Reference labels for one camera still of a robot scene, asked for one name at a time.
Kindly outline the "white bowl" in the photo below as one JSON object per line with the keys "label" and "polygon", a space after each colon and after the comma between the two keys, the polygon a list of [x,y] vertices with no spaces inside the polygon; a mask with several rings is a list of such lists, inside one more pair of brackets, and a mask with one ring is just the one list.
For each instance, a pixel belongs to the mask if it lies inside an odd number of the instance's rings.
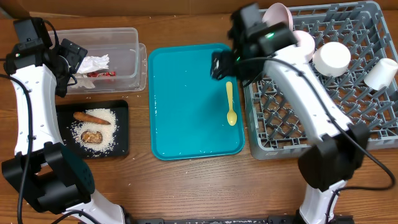
{"label": "white bowl", "polygon": [[351,61],[349,49],[339,42],[328,42],[313,55],[315,69],[326,77],[343,75]]}

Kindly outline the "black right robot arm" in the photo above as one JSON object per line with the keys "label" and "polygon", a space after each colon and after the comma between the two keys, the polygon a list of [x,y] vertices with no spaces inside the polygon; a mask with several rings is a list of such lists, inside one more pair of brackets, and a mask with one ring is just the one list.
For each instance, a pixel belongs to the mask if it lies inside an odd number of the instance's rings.
{"label": "black right robot arm", "polygon": [[232,13],[231,22],[233,48],[213,54],[211,77],[253,82],[267,75],[276,82],[311,142],[298,159],[307,189],[297,221],[330,223],[340,192],[363,163],[369,129],[335,105],[287,24],[266,24],[255,3]]}

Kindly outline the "white upturned cup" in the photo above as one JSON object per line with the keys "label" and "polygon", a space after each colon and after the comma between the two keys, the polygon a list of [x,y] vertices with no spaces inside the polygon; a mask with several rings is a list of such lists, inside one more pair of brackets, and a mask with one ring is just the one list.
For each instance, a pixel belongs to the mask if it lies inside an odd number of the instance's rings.
{"label": "white upturned cup", "polygon": [[390,85],[396,73],[397,62],[389,58],[382,58],[365,76],[364,83],[373,90],[380,90]]}

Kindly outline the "red snack wrapper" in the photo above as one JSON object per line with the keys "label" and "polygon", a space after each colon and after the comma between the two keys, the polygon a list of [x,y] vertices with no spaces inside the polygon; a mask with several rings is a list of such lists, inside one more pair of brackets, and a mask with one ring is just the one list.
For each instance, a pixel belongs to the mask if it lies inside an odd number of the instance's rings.
{"label": "red snack wrapper", "polygon": [[115,77],[116,72],[90,72],[86,74],[87,77],[97,78],[97,77]]}

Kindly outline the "pile of white rice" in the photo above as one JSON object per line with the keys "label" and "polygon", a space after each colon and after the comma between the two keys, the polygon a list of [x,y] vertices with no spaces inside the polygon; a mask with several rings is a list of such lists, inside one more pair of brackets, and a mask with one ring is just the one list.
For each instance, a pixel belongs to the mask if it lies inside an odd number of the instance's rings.
{"label": "pile of white rice", "polygon": [[[110,125],[103,124],[95,124],[95,123],[87,123],[78,121],[74,118],[74,122],[68,127],[71,131],[72,139],[83,149],[88,150],[89,152],[98,153],[108,153],[113,150],[113,147],[117,145],[116,143],[116,131],[119,129],[119,126],[116,124],[118,121],[116,117],[116,113],[111,111],[110,109],[92,109],[85,110],[82,113],[90,114],[97,118],[101,118],[103,120],[109,121]],[[99,131],[103,135],[103,142],[101,144],[89,144],[85,143],[81,140],[81,134],[84,131]]]}

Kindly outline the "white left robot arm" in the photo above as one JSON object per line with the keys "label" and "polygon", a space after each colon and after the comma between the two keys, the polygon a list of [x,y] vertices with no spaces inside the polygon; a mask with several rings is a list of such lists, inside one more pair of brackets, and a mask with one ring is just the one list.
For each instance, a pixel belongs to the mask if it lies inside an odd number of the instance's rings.
{"label": "white left robot arm", "polygon": [[95,188],[88,164],[64,145],[55,97],[77,83],[87,50],[60,40],[54,26],[39,17],[13,23],[18,43],[4,60],[3,78],[13,84],[18,138],[14,157],[1,164],[4,178],[36,212],[83,223],[131,223],[125,209]]}

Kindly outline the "white round plate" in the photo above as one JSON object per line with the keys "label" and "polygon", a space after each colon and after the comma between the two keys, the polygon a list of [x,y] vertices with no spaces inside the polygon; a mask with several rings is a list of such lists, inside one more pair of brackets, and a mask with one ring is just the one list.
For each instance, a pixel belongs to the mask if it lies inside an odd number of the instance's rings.
{"label": "white round plate", "polygon": [[293,34],[298,41],[298,47],[303,52],[306,61],[310,62],[315,52],[315,41],[313,37],[302,30],[295,30]]}

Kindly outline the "brown meat patty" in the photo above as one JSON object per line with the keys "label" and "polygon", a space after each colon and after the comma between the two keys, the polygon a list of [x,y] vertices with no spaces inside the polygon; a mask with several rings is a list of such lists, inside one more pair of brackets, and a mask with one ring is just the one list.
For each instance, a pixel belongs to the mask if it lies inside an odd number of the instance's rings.
{"label": "brown meat patty", "polygon": [[99,131],[84,131],[81,134],[81,140],[89,144],[101,144],[103,135]]}

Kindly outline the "white tissue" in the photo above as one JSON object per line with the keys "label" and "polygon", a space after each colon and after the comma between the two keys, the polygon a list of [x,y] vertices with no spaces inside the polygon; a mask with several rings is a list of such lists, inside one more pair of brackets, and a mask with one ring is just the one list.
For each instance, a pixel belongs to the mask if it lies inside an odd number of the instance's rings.
{"label": "white tissue", "polygon": [[109,68],[109,56],[108,54],[102,57],[88,56],[85,57],[75,74],[75,78],[78,80],[76,85],[72,85],[71,88],[94,88],[94,84],[88,79],[88,74],[91,72],[97,72],[100,70],[106,70]]}

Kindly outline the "brown carrot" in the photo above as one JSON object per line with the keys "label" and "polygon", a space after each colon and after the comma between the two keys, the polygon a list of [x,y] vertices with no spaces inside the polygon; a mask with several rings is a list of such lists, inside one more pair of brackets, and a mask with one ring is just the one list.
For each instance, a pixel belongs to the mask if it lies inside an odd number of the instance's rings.
{"label": "brown carrot", "polygon": [[109,121],[103,120],[101,118],[97,118],[95,116],[92,116],[90,114],[82,113],[82,112],[75,112],[73,114],[73,117],[82,122],[87,122],[87,123],[95,123],[95,124],[103,124],[103,125],[110,125]]}

